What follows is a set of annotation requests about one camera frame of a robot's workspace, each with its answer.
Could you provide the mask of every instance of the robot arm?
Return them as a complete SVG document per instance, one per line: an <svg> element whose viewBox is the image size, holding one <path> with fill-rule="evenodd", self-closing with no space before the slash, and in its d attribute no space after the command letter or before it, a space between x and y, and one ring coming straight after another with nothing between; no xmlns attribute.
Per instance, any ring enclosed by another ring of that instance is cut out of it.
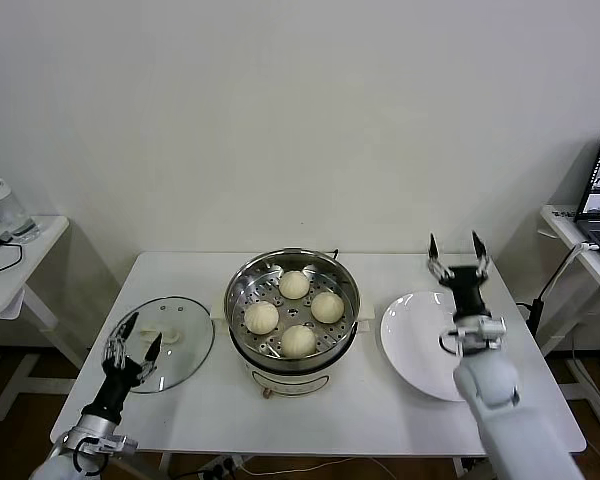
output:
<svg viewBox="0 0 600 480"><path fill-rule="evenodd" d="M518 373L502 351L504 320L493 320L480 294L490 264L484 244L473 234L478 266L446 267L438 261L433 235L429 269L453 292L456 339L462 357L453 378L478 424L482 445L500 480L583 480L575 462L547 420L521 407Z"/></svg>
<svg viewBox="0 0 600 480"><path fill-rule="evenodd" d="M120 413L129 391L155 370L162 334L149 347L144 362L126 356L125 341L135 326L138 313L116 327L105 347L102 368L105 379L92 403L82 409L78 424L62 435L45 462L30 480L99 479L111 455L133 455L135 440L113 431L122 421Z"/></svg>

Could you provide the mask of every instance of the white plate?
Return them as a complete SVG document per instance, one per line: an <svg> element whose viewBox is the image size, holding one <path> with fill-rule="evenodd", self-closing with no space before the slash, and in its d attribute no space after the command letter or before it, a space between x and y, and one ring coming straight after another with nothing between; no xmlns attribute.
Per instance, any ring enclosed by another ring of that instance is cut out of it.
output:
<svg viewBox="0 0 600 480"><path fill-rule="evenodd" d="M453 381L460 359L438 342L440 333L453 326L454 310L451 294L409 293L384 312L380 338L389 361L407 382L441 400L462 402Z"/></svg>

